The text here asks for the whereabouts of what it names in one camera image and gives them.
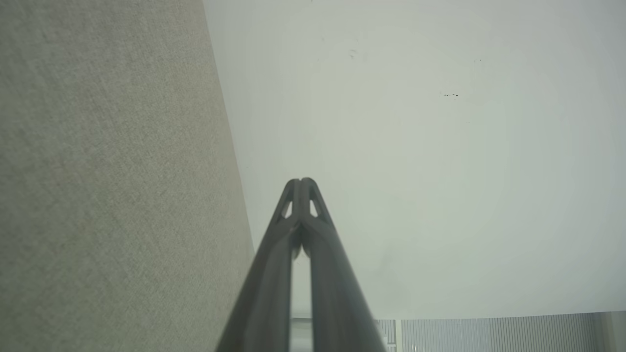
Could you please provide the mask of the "grey fabric sofa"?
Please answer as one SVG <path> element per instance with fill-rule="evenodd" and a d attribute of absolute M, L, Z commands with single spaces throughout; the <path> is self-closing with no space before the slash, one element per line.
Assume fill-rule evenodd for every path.
<path fill-rule="evenodd" d="M 0 0 L 0 352 L 213 352 L 253 257 L 202 0 Z"/>

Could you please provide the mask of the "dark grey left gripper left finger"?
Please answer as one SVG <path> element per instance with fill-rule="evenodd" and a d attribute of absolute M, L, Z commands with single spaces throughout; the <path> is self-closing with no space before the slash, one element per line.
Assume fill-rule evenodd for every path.
<path fill-rule="evenodd" d="M 289 352 L 299 187 L 298 179 L 286 183 L 215 352 Z"/>

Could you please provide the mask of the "grey ribbed panel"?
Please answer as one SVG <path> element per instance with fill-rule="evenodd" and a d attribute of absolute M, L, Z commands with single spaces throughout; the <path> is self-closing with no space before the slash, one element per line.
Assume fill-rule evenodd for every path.
<path fill-rule="evenodd" d="M 608 352 L 602 315 L 379 319 L 389 352 Z"/>

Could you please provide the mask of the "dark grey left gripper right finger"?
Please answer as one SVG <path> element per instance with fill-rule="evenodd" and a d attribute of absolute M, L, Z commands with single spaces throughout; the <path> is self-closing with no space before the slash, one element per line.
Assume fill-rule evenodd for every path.
<path fill-rule="evenodd" d="M 303 245 L 311 261 L 314 352 L 387 352 L 317 183 L 300 184 Z"/>

